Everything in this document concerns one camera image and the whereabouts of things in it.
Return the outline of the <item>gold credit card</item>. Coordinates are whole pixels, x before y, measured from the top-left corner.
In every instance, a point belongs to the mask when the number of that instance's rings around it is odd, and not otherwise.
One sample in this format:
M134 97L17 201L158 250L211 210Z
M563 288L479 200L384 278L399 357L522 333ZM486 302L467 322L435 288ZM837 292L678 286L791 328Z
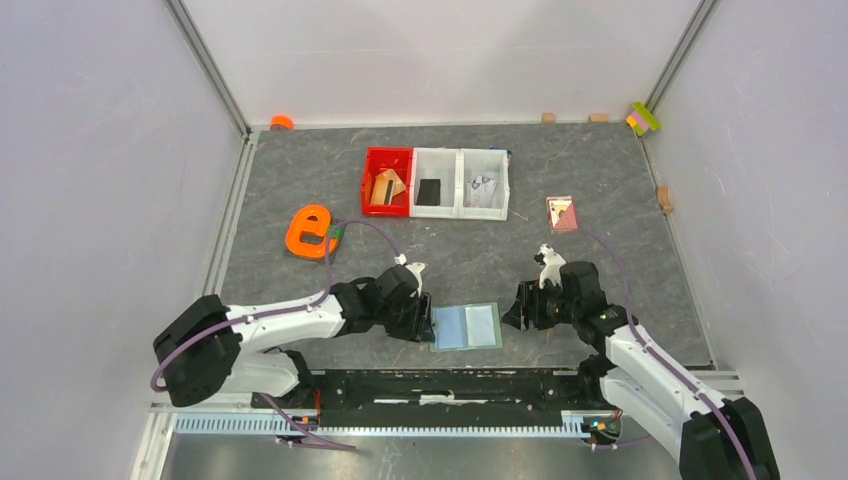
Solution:
M391 203L395 191L397 174L393 169L387 169L374 177L371 205L388 205Z
M397 195L400 195L401 193L403 193L403 192L406 190L406 184L404 183L403 179L402 179L402 178L398 175L398 173L397 173L397 172L396 172L396 174L397 174L397 180L396 180L396 183L395 183L395 185L394 185L394 187L395 187L395 191L394 191L394 196L393 196L393 198L394 198L395 196L397 196Z

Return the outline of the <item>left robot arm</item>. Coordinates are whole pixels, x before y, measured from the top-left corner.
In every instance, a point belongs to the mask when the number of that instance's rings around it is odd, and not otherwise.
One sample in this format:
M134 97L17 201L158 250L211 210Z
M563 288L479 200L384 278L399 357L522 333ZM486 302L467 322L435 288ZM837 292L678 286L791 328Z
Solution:
M175 407L218 393L265 393L290 407L306 405L314 381L298 352L274 348L306 339L332 339L380 326L395 339L434 339L431 297L422 262L394 265L376 278L338 282L297 300L225 305L216 294L190 304L154 340L151 379Z

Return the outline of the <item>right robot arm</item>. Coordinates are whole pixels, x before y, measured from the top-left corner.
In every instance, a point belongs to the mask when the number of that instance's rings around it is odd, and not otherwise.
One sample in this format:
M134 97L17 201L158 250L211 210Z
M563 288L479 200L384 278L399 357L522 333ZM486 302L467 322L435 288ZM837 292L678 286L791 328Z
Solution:
M574 328L594 354L578 367L577 392L591 408L629 414L676 461L684 479L777 479L760 409L730 399L665 352L624 306L610 303L592 262L544 250L541 271L518 285L504 323L521 330Z

